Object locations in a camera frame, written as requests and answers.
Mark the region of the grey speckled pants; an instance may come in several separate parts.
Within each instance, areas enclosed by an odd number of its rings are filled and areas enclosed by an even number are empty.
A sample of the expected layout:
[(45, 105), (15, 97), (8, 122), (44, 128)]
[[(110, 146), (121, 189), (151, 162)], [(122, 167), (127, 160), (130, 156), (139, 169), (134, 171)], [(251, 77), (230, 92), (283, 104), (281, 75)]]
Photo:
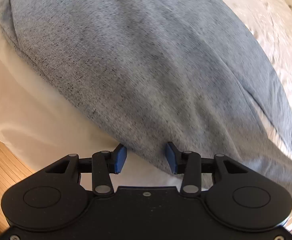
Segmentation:
[(164, 147), (224, 154), (285, 187), (292, 111), (257, 40), (222, 0), (0, 0), (27, 64), (100, 129), (164, 172)]

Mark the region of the cream floral bedspread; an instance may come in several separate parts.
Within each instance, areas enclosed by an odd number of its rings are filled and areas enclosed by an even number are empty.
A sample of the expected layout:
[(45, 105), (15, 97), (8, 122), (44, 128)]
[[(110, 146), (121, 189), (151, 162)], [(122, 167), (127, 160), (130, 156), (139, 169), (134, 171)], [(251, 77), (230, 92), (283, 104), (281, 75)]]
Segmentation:
[[(283, 0), (222, 0), (242, 21), (268, 57), (292, 111), (292, 13)], [(287, 146), (259, 106), (268, 138), (292, 160)], [(69, 153), (88, 157), (120, 143), (64, 98), (21, 58), (0, 28), (0, 141), (39, 170)], [(117, 185), (180, 185), (131, 149)]]

